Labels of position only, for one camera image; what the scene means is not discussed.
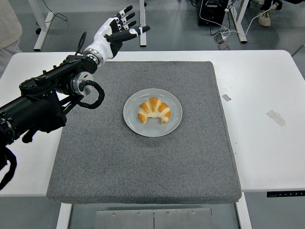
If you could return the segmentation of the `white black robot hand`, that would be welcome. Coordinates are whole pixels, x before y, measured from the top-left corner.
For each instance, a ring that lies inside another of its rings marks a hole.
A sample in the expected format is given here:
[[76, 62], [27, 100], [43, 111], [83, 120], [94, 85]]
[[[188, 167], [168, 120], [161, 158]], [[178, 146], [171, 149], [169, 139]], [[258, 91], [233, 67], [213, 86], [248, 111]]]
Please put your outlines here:
[[122, 43], [145, 34], [149, 26], [135, 27], [136, 21], [130, 21], [135, 13], [129, 13], [132, 5], [110, 17], [96, 32], [93, 43], [85, 50], [84, 55], [92, 58], [100, 65], [114, 58], [122, 47]]

